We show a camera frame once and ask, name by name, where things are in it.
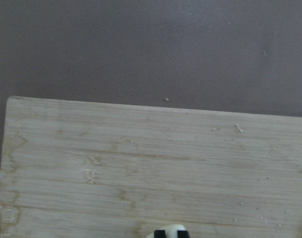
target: food debris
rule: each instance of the food debris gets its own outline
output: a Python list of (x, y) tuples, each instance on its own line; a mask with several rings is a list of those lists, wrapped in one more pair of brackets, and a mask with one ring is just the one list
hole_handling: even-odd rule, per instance
[(238, 123), (235, 123), (235, 126), (237, 127), (238, 131), (240, 133), (243, 133), (243, 129), (240, 128), (240, 126), (238, 125)]

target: black and white object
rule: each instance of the black and white object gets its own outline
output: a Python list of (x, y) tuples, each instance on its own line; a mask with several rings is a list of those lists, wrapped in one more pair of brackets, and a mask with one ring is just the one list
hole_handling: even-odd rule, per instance
[(146, 238), (189, 238), (189, 233), (183, 225), (175, 224), (156, 230)]

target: light wood surface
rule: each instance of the light wood surface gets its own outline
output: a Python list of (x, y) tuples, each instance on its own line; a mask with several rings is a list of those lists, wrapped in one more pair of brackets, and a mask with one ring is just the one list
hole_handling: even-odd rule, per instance
[(302, 118), (11, 97), (0, 176), (3, 238), (302, 237)]

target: bamboo cutting board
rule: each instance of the bamboo cutting board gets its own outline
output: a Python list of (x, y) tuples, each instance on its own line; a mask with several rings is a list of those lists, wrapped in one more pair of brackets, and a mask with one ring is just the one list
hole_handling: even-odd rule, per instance
[(1, 237), (302, 237), (302, 118), (11, 97)]

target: purple-gray background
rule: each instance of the purple-gray background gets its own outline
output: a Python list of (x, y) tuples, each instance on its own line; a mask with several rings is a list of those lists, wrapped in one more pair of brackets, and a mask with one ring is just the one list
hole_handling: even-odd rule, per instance
[(302, 116), (302, 0), (0, 0), (11, 95)]

